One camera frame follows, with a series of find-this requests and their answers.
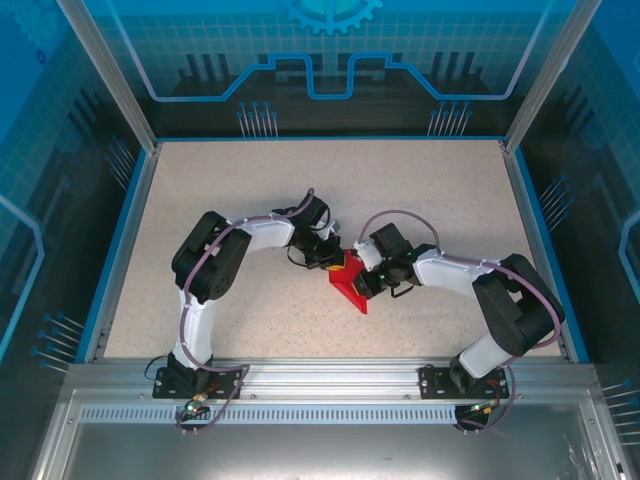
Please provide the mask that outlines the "blue table edge strip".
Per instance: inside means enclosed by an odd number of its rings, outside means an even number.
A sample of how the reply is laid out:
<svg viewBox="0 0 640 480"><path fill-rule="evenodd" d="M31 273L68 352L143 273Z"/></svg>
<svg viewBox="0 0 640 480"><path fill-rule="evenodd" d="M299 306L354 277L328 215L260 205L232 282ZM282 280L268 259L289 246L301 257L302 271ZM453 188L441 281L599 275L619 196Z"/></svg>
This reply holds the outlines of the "blue table edge strip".
<svg viewBox="0 0 640 480"><path fill-rule="evenodd" d="M145 149L142 149L138 156L138 159L136 160L132 179L130 181L129 187L127 188L127 191L123 200L120 214L119 214L119 217L115 226L115 230L109 245L109 249L107 251L107 255L103 264L103 268L98 280L96 291L94 293L93 300L91 302L89 312L85 321L84 329L81 334L78 347L76 349L76 353L73 360L74 363L85 363L87 361L87 355L89 354L92 335L96 331L96 327L97 327L99 311L106 294L109 279L114 269L116 255L118 253L118 250L122 241L122 237L124 235L126 222L129 218L129 215L132 209L134 196L138 189L138 185L140 182L140 178L142 176L143 169L148 162L148 158L149 158L148 152Z"/></svg>
<svg viewBox="0 0 640 480"><path fill-rule="evenodd" d="M553 284L557 298L562 303L565 311L566 319L563 327L563 338L569 358L574 363L590 363L591 359L580 330L574 306L567 290L566 282L562 275L556 250L552 243L550 230L544 220L539 195L535 190L525 157L520 148L516 149L514 157L514 162L517 165L520 176L522 177L523 189L526 192L527 199L532 209L532 217L535 220L535 233L540 237L539 244L541 254L539 255L540 260L537 261L537 264L543 263L547 268L547 277L549 278L549 282Z"/></svg>

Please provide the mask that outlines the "aluminium mounting beam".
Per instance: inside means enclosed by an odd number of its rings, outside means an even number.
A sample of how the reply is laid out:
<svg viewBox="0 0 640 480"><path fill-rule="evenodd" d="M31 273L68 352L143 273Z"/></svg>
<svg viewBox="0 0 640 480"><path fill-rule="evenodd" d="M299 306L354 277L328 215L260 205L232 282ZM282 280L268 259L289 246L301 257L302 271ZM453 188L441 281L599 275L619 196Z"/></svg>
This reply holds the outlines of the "aluminium mounting beam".
<svg viewBox="0 0 640 480"><path fill-rule="evenodd" d="M152 382L144 360L108 359L71 366L63 384L66 398L143 401ZM240 399L244 403L417 402L418 369L446 367L443 358L253 359ZM560 357L525 357L512 365L515 397L523 402L594 398L595 369Z"/></svg>

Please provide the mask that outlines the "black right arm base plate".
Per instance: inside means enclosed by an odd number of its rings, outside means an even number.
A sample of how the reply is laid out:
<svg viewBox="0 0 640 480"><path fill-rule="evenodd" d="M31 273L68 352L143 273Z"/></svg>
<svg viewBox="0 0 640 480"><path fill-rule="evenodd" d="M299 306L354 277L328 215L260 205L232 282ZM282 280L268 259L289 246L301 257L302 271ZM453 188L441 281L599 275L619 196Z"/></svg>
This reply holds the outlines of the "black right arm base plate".
<svg viewBox="0 0 640 480"><path fill-rule="evenodd" d="M418 387L423 400L509 399L504 369L494 369L481 378L463 370L427 364L417 370Z"/></svg>

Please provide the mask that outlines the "blue panel with gear print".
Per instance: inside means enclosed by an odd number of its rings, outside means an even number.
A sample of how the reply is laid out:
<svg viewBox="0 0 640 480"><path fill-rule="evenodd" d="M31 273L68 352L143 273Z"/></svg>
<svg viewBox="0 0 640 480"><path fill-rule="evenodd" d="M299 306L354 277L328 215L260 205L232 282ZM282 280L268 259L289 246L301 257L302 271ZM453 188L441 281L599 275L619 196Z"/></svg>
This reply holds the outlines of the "blue panel with gear print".
<svg viewBox="0 0 640 480"><path fill-rule="evenodd" d="M496 137L561 0L87 0L156 135Z"/></svg>

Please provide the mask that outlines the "aluminium frame post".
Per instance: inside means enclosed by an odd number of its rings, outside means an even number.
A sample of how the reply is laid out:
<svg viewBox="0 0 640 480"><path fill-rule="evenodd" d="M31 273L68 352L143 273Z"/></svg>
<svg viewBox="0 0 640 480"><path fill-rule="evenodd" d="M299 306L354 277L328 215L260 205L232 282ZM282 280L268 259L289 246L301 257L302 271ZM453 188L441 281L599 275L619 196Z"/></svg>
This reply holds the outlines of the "aluminium frame post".
<svg viewBox="0 0 640 480"><path fill-rule="evenodd" d="M576 0L554 45L545 59L504 138L504 150L514 154L536 119L576 46L589 26L601 0Z"/></svg>
<svg viewBox="0 0 640 480"><path fill-rule="evenodd" d="M158 140L83 0L56 0L141 147L155 154Z"/></svg>

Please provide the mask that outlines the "aluminium side rail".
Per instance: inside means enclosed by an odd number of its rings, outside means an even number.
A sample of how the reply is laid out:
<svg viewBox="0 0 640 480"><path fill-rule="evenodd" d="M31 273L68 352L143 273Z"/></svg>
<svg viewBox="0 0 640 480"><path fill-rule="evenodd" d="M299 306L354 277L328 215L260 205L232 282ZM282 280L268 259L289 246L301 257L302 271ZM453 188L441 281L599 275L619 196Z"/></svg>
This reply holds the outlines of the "aluminium side rail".
<svg viewBox="0 0 640 480"><path fill-rule="evenodd" d="M99 311L96 331L92 335L89 354L87 355L87 361L85 363L93 362L95 358L100 355L103 333L110 329L115 318L160 152L161 149L158 149L155 154L149 154L148 162L143 169L138 189L134 196L132 209L126 222L124 235L116 255L114 269Z"/></svg>
<svg viewBox="0 0 640 480"><path fill-rule="evenodd" d="M535 220L532 217L532 209L531 206L529 204L529 201L527 199L526 196L526 192L523 189L523 181L522 181L522 177L520 176L519 172L518 172L518 168L517 165L515 164L514 160L514 154L508 154L505 152L504 150L504 141L502 139L500 139L498 141L498 145L501 151L501 155L503 157L504 160L504 164L505 164L505 168L509 177L509 181L511 183L511 188L513 190L514 193L514 197L516 200L516 204L519 210L519 214L522 220L522 224L523 224L523 228L524 228L524 232L530 247L530 251L531 251L531 255L533 258L533 263L536 267L536 269L538 270L540 276L542 277L542 279L547 283L547 285L549 286L549 288L551 289L552 293L556 296L556 292L554 290L553 284L549 282L549 278L547 277L548 274L548 270L545 267L545 265L543 263L537 264L537 261L540 260L539 255L541 254L541 249L540 249L540 244L539 244L539 240L540 237L535 233ZM564 342L564 338L563 338L563 327L564 327L564 322L561 326L561 333L559 334L559 339L557 341L557 345L559 347L559 350L561 352L561 356L571 362L574 363L568 355L568 351Z"/></svg>

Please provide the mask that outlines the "red paper sheet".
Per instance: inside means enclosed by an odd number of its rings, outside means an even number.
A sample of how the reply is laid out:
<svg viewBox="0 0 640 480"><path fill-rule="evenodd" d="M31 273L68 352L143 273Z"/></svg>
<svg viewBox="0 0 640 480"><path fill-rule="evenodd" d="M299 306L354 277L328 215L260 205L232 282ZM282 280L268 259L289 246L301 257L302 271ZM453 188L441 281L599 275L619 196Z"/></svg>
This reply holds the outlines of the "red paper sheet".
<svg viewBox="0 0 640 480"><path fill-rule="evenodd" d="M364 269L364 264L349 249L343 251L346 265L343 270L329 271L329 283L336 288L363 315L368 314L368 300L359 298L353 288L353 280Z"/></svg>

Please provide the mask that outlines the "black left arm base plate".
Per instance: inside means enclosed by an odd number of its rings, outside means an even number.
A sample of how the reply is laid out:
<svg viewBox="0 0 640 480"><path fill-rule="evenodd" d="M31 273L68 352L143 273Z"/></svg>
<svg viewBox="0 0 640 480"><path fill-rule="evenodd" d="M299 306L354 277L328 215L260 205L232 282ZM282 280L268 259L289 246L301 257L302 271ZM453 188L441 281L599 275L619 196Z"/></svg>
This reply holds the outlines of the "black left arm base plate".
<svg viewBox="0 0 640 480"><path fill-rule="evenodd" d="M210 372L206 370L178 370L162 367L156 373L152 396L156 399L189 399L205 394L208 399L228 398L239 384L242 371Z"/></svg>

